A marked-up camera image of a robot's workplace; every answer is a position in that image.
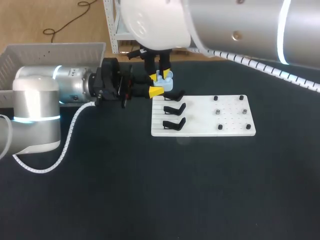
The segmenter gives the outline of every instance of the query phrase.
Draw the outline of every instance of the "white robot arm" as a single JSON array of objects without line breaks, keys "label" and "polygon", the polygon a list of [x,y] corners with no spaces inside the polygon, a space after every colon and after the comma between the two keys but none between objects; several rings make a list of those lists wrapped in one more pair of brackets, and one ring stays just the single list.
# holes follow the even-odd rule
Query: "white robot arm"
[{"label": "white robot arm", "polygon": [[153,50],[198,48],[320,69],[318,0],[121,0],[128,31]]}]

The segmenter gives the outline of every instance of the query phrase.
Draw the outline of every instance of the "black holder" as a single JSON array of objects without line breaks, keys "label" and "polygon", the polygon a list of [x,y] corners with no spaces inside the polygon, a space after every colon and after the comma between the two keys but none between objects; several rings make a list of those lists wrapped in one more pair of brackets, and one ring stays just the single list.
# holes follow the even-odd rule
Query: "black holder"
[{"label": "black holder", "polygon": [[163,111],[165,112],[165,114],[172,114],[172,115],[176,115],[176,116],[181,116],[181,114],[186,109],[186,106],[187,106],[186,103],[183,103],[179,109],[175,109],[170,106],[164,106]]},{"label": "black holder", "polygon": [[169,130],[176,130],[176,131],[180,131],[184,125],[186,123],[186,118],[182,118],[180,123],[173,123],[171,121],[163,121],[162,125],[164,127],[164,129],[169,129]]}]

